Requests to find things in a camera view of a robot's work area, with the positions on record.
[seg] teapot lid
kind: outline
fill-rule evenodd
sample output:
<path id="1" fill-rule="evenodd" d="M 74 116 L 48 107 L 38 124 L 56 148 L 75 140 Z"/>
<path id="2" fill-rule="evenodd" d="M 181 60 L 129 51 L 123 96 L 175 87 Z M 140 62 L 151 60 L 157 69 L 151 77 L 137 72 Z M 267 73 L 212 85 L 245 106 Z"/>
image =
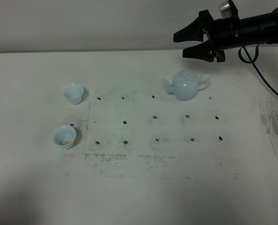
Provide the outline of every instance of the teapot lid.
<path id="1" fill-rule="evenodd" d="M 188 70 L 178 72 L 176 74 L 176 79 L 182 83 L 195 83 L 198 81 L 197 76 Z"/>

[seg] teapot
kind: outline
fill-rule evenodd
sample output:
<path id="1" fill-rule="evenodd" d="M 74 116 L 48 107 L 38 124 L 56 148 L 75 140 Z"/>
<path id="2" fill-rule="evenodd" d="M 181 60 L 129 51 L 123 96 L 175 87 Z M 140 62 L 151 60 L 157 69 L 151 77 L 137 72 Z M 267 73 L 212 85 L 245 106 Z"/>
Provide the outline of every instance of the teapot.
<path id="1" fill-rule="evenodd" d="M 197 77 L 194 73 L 188 70 L 178 72 L 172 82 L 169 84 L 167 80 L 162 80 L 165 84 L 165 89 L 168 94 L 174 94 L 181 101 L 188 101 L 193 98 L 198 90 L 205 89 L 210 84 L 209 75 L 201 75 Z"/>

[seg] white wall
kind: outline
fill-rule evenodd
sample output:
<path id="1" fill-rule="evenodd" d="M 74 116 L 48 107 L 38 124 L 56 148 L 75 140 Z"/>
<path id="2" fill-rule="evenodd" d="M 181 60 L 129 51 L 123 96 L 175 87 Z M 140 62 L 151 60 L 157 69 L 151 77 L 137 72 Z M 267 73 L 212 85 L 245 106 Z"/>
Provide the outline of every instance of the white wall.
<path id="1" fill-rule="evenodd" d="M 174 32 L 223 0 L 0 0 L 0 51 L 181 48 Z M 235 0 L 240 18 L 278 0 Z"/>

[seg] teapot spout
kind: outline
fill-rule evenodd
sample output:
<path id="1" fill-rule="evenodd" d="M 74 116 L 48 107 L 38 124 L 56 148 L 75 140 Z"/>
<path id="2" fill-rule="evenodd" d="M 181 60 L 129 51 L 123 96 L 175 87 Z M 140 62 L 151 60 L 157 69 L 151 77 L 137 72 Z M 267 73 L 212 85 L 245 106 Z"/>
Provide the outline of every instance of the teapot spout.
<path id="1" fill-rule="evenodd" d="M 172 94 L 173 93 L 173 88 L 172 86 L 169 84 L 169 82 L 167 80 L 162 80 L 162 82 L 165 84 L 165 89 L 167 91 L 168 94 Z"/>

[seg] table surface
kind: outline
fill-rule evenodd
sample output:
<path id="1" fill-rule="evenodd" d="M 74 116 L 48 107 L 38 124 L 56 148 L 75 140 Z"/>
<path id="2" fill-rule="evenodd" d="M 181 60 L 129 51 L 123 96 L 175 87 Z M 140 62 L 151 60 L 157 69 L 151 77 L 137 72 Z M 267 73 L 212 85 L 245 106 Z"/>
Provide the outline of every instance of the table surface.
<path id="1" fill-rule="evenodd" d="M 43 224 L 278 225 L 278 99 L 237 49 L 226 57 L 0 54 L 0 196 L 44 196 L 27 198 Z M 256 63 L 278 90 L 278 47 Z M 211 76 L 188 102 L 161 82 L 183 69 Z M 85 88 L 78 105 L 70 83 Z M 77 130 L 69 150 L 51 141 L 63 125 Z"/>

